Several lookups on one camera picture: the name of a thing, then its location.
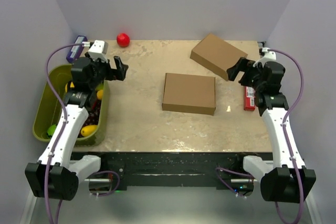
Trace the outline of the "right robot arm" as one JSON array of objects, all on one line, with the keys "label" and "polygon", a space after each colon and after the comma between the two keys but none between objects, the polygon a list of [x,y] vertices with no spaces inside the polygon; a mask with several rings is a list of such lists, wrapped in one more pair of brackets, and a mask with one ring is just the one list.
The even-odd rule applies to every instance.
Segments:
[{"label": "right robot arm", "polygon": [[285,71],[274,60],[252,61],[244,57],[227,69],[230,81],[243,72],[239,83],[254,89],[255,106],[266,125],[273,156],[273,167],[258,156],[245,156],[234,165],[234,173],[239,178],[251,174],[259,181],[265,201],[300,203],[316,182],[316,174],[306,167],[291,131],[288,102],[280,92]]}]

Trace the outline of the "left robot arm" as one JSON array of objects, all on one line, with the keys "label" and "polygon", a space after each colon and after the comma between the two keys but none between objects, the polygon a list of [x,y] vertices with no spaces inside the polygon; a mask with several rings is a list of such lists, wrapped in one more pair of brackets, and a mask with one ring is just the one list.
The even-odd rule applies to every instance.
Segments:
[{"label": "left robot arm", "polygon": [[59,200],[72,200],[78,186],[95,175],[103,178],[109,165],[99,156],[85,155],[75,163],[71,153],[82,125],[89,116],[96,99],[96,87],[105,80],[123,81],[128,65],[114,57],[116,68],[109,61],[81,57],[71,66],[73,88],[69,88],[61,101],[62,114],[56,130],[36,163],[28,163],[25,176],[34,196]]}]

